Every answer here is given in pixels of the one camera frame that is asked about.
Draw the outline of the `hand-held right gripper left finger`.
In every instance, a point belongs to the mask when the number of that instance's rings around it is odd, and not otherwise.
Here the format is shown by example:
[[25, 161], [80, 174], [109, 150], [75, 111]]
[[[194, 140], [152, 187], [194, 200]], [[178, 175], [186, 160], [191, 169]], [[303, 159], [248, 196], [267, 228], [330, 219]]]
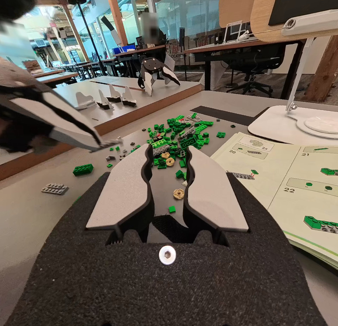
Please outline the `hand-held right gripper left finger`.
[[114, 241], [122, 240], [127, 230], [135, 230], [147, 242], [154, 218], [151, 191], [153, 147], [144, 144], [122, 159], [111, 170], [91, 216], [87, 230], [111, 230]]

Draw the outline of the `black office chair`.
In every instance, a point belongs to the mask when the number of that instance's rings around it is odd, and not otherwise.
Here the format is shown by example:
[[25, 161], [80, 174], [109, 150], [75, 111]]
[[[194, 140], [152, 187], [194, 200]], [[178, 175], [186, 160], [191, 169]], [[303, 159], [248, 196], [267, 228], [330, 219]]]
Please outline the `black office chair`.
[[243, 90], [243, 95], [253, 90], [258, 90], [272, 97], [273, 89], [270, 85], [255, 81], [256, 75], [263, 74], [265, 70], [277, 69], [281, 66], [285, 56], [286, 44], [270, 44], [251, 47], [247, 52], [232, 55], [225, 61], [229, 68], [245, 74], [245, 83], [231, 88], [226, 92]]

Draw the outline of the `spare black grey gripper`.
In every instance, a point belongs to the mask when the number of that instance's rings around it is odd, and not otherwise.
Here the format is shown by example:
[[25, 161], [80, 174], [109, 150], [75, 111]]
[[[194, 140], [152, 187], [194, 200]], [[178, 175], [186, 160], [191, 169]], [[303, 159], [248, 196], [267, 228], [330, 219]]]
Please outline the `spare black grey gripper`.
[[149, 96], [152, 96], [152, 86], [158, 77], [164, 79], [165, 85], [172, 81], [180, 86], [180, 81], [173, 71], [174, 68], [171, 68], [174, 63], [174, 60], [170, 57], [167, 57], [165, 62], [161, 62], [154, 57], [145, 58], [141, 62], [138, 86], [144, 89]]

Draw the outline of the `wooden post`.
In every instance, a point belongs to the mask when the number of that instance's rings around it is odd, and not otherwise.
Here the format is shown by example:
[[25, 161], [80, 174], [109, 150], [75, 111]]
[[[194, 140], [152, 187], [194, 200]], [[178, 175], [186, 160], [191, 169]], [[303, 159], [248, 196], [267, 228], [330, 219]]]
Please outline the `wooden post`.
[[118, 6], [118, 1], [117, 0], [108, 0], [109, 6], [112, 12], [112, 17], [115, 23], [115, 29], [117, 31], [117, 34], [119, 36], [119, 39], [121, 40], [121, 45], [126, 46], [128, 41], [122, 21], [122, 16], [120, 12], [120, 8]]
[[322, 55], [316, 73], [305, 92], [303, 101], [324, 102], [338, 72], [338, 36], [332, 36]]

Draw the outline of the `black floor lamp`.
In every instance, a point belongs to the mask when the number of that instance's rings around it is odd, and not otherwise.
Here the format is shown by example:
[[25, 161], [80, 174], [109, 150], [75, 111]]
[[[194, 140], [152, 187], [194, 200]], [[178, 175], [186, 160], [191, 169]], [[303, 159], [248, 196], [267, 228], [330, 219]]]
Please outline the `black floor lamp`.
[[78, 9], [79, 9], [80, 14], [81, 14], [81, 16], [82, 16], [82, 20], [83, 20], [83, 22], [84, 22], [84, 24], [85, 24], [85, 26], [86, 26], [86, 29], [87, 29], [88, 35], [89, 35], [89, 37], [90, 37], [91, 43], [92, 43], [92, 45], [93, 45], [93, 47], [94, 47], [95, 54], [96, 54], [96, 57], [97, 57], [97, 61], [99, 62], [100, 70], [102, 71], [102, 74], [103, 74], [104, 76], [106, 76], [106, 72], [105, 72], [104, 65], [103, 65], [103, 63], [102, 63], [102, 61], [101, 61], [101, 59], [100, 59], [98, 50], [97, 50], [97, 48], [96, 48], [96, 45], [95, 45], [95, 42], [94, 42], [94, 40], [93, 40], [91, 31], [90, 31], [90, 29], [89, 29], [89, 26], [88, 26], [88, 24], [87, 24], [86, 18], [85, 18], [85, 16], [84, 16], [84, 13], [83, 13], [83, 10], [82, 10], [82, 7], [81, 7], [81, 5], [87, 3], [87, 0], [67, 0], [67, 2], [68, 2], [68, 4], [78, 6]]

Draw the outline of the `pile of green building bricks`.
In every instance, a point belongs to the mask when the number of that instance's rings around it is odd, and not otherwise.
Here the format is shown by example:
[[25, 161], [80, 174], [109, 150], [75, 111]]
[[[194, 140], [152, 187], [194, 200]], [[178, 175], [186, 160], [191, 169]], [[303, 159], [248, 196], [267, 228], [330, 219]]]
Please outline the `pile of green building bricks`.
[[170, 168], [166, 165], [166, 160], [161, 157], [162, 153], [169, 152], [179, 168], [175, 172], [175, 177], [183, 179], [183, 184], [186, 185], [187, 148], [193, 146], [199, 150], [207, 145], [209, 133], [206, 130], [213, 124], [213, 121], [203, 121], [194, 112], [187, 116], [171, 117], [166, 123], [143, 128], [142, 131], [147, 131], [149, 135], [146, 142], [153, 148], [154, 159], [151, 166], [158, 170]]

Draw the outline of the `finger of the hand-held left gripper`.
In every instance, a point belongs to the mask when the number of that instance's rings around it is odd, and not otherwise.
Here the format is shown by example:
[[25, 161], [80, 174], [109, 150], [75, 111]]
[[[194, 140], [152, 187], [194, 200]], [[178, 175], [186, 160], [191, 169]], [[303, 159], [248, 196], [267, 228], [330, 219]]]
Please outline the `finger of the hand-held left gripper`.
[[[24, 115], [28, 115], [33, 117], [34, 119], [46, 122], [47, 124], [52, 126], [52, 131], [55, 128], [55, 125], [52, 123], [52, 120], [54, 119], [57, 120], [58, 116], [48, 107], [46, 107], [42, 102], [25, 99], [24, 97], [15, 97], [10, 100], [10, 106], [15, 110], [19, 110], [19, 112]], [[73, 145], [73, 146], [87, 149], [90, 151], [97, 151], [100, 148], [99, 145]]]
[[102, 145], [103, 140], [91, 122], [54, 92], [42, 92], [41, 100], [52, 110], [58, 119], [51, 137], [69, 145]]

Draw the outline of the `printed cardboard box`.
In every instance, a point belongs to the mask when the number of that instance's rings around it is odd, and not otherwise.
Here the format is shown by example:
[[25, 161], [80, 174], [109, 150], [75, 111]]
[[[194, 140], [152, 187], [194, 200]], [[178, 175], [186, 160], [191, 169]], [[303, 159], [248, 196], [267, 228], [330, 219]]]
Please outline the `printed cardboard box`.
[[[184, 65], [183, 47], [179, 46], [179, 42], [177, 40], [169, 41], [166, 44], [166, 52], [175, 61], [176, 66]], [[187, 54], [185, 60], [187, 66], [195, 65], [195, 58], [193, 55]]]

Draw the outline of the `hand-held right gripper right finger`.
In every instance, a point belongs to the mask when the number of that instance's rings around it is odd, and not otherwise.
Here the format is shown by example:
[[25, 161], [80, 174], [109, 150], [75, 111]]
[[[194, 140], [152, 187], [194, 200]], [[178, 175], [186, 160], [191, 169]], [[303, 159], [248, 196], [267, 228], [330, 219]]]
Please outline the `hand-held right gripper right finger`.
[[192, 233], [209, 231], [214, 243], [226, 243], [225, 232], [249, 231], [227, 172], [194, 146], [186, 149], [187, 186], [183, 220]]

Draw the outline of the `brown top office table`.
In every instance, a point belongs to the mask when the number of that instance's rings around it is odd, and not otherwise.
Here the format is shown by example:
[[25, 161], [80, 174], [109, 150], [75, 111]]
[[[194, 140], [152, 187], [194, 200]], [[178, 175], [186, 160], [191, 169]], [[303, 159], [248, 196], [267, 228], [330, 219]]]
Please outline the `brown top office table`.
[[292, 93], [292, 88], [295, 86], [297, 88], [298, 83], [295, 82], [297, 69], [300, 65], [302, 51], [305, 48], [306, 39], [301, 40], [289, 40], [285, 42], [272, 42], [265, 43], [260, 40], [251, 40], [251, 41], [242, 41], [242, 42], [228, 42], [226, 44], [211, 44], [200, 46], [192, 49], [184, 50], [185, 54], [193, 54], [195, 56], [196, 62], [204, 62], [205, 70], [205, 79], [204, 87], [206, 91], [211, 90], [211, 62], [222, 62], [230, 56], [238, 56], [238, 53], [235, 53], [235, 50], [266, 47], [268, 45], [293, 45], [297, 44], [295, 54], [293, 56], [292, 62], [290, 64], [287, 77], [281, 92], [281, 99], [288, 99]]

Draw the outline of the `pale green instruction booklet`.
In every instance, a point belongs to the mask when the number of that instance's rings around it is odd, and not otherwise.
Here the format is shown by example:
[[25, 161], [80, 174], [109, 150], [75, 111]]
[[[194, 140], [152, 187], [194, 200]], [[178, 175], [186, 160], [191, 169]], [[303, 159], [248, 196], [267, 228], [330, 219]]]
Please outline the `pale green instruction booklet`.
[[338, 268], [337, 146], [234, 134], [212, 156], [268, 210], [293, 246]]

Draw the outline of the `loose grey finger part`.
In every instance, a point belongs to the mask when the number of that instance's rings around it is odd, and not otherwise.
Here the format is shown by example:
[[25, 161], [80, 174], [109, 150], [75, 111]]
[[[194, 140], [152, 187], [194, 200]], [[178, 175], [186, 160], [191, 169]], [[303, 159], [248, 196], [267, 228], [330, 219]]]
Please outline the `loose grey finger part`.
[[112, 102], [112, 103], [122, 102], [121, 94], [114, 89], [114, 86], [112, 84], [109, 84], [109, 91], [110, 91], [110, 96], [107, 96], [107, 99], [109, 102]]
[[133, 97], [130, 88], [125, 86], [125, 91], [122, 93], [122, 103], [124, 106], [136, 107], [137, 101]]
[[91, 95], [86, 96], [82, 92], [77, 92], [75, 96], [77, 100], [77, 105], [75, 106], [76, 110], [83, 110], [96, 105], [96, 101]]
[[99, 89], [99, 96], [100, 96], [100, 100], [97, 101], [96, 103], [98, 104], [99, 108], [103, 109], [103, 110], [114, 110], [114, 107], [112, 105], [111, 102], [108, 101], [108, 98], [104, 96], [103, 92]]

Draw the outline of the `green eight stud brick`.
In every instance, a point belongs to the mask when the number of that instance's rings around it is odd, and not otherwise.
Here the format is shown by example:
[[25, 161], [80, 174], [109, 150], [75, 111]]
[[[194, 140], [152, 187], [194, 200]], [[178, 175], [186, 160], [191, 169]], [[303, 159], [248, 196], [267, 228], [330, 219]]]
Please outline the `green eight stud brick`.
[[73, 174], [74, 176], [82, 176], [82, 175], [87, 175], [90, 174], [94, 169], [94, 166], [90, 164], [84, 164], [80, 166], [76, 166], [73, 169]]

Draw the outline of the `grey desk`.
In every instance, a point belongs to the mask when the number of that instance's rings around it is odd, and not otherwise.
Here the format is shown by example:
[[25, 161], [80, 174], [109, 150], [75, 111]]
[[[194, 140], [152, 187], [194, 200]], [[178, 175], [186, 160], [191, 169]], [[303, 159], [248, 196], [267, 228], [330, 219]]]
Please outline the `grey desk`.
[[[171, 243], [151, 224], [149, 243], [86, 230], [107, 155], [73, 149], [1, 183], [1, 325], [337, 325], [337, 276], [234, 179], [250, 231], [227, 245], [208, 231]], [[42, 193], [49, 183], [69, 189]]]

